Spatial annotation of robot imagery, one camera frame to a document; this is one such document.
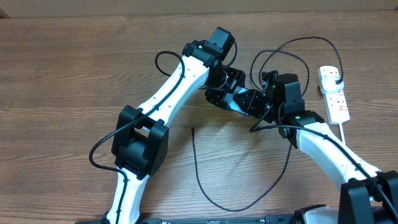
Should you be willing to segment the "Galaxy smartphone blue screen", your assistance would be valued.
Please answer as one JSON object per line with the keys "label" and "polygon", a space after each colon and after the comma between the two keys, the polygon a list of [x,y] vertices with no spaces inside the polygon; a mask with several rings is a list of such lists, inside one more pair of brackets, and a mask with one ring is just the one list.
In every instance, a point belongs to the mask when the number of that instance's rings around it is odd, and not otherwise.
{"label": "Galaxy smartphone blue screen", "polygon": [[220,106],[225,110],[249,116],[248,104],[251,96],[249,89],[238,86],[233,93],[226,93],[220,102]]}

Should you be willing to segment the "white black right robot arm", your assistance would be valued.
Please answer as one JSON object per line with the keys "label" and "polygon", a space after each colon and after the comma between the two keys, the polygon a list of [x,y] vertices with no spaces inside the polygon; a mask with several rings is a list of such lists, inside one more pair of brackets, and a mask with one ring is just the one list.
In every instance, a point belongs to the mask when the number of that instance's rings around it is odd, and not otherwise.
{"label": "white black right robot arm", "polygon": [[383,172],[357,156],[316,112],[305,109],[298,76],[265,75],[264,89],[240,90],[233,101],[246,114],[277,128],[311,157],[340,190],[339,207],[295,211],[292,223],[397,223],[397,172]]}

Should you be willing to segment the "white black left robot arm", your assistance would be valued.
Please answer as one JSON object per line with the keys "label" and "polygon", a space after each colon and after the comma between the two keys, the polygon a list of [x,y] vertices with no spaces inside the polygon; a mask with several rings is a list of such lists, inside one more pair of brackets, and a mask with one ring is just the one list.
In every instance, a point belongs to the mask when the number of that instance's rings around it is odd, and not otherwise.
{"label": "white black left robot arm", "polygon": [[119,114],[112,154],[118,183],[110,211],[101,223],[136,223],[147,180],[162,165],[168,151],[169,127],[186,101],[199,88],[226,93],[228,65],[223,64],[232,47],[232,34],[217,27],[209,40],[187,43],[179,64],[161,88],[147,101]]}

